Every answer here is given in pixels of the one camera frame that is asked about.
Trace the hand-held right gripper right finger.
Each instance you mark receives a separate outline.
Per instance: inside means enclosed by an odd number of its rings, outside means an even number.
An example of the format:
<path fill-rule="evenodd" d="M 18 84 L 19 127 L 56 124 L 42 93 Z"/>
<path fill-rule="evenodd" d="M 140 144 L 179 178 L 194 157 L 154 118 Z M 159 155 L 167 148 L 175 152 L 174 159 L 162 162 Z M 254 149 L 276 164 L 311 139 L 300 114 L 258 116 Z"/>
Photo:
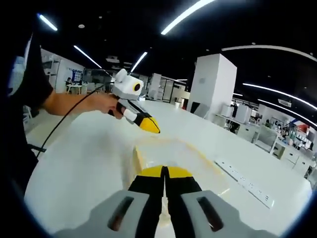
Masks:
<path fill-rule="evenodd" d="M 273 238 L 240 219 L 239 211 L 210 190 L 202 190 L 186 169 L 164 167 L 168 212 L 177 238 Z"/>

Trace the person's left hand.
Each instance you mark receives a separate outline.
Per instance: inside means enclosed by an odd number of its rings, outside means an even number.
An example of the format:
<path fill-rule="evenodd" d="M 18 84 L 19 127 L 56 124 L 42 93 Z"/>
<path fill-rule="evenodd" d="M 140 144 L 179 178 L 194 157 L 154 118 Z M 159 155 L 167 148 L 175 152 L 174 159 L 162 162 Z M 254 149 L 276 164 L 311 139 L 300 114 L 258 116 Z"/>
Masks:
<path fill-rule="evenodd" d="M 118 99 L 112 94 L 98 94 L 94 96 L 94 107 L 96 110 L 108 114 L 112 111 L 116 119 L 122 119 L 123 114 L 116 109 Z"/>

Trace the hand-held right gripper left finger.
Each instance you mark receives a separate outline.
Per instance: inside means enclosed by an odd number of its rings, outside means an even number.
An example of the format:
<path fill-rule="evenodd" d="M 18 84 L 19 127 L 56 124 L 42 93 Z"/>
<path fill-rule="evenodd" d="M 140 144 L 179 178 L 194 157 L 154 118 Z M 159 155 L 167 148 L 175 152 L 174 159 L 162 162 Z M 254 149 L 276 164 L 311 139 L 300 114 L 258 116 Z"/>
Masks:
<path fill-rule="evenodd" d="M 159 223 L 164 166 L 143 169 L 128 190 L 97 205 L 88 221 L 54 233 L 55 238 L 153 238 Z"/>

